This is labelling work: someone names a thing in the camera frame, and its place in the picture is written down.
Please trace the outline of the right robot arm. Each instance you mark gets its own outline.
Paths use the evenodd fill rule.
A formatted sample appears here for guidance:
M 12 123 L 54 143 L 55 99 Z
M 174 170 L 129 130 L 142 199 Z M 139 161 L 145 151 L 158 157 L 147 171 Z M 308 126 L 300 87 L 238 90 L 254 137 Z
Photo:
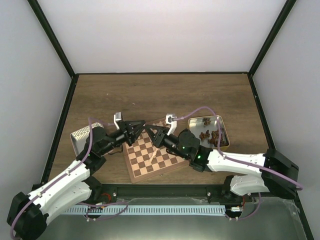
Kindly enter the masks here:
M 144 129 L 156 148 L 164 147 L 167 153 L 188 161 L 194 170 L 234 173 L 222 188 L 223 198 L 229 202 L 252 193 L 293 200 L 300 189 L 299 167 L 275 149 L 258 154 L 223 152 L 202 146 L 188 129 L 178 136 L 170 134 L 167 127 L 146 125 Z

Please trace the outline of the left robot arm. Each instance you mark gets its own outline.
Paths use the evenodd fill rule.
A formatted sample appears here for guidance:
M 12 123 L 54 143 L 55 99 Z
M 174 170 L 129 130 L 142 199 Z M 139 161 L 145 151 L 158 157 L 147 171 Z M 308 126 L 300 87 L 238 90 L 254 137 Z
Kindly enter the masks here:
M 124 143 L 132 145 L 146 122 L 118 119 L 114 123 L 116 130 L 110 134 L 90 124 L 83 150 L 64 171 L 32 192 L 14 196 L 6 220 L 13 240 L 36 240 L 68 208 L 101 200 L 102 184 L 93 174 L 106 162 L 105 154 Z

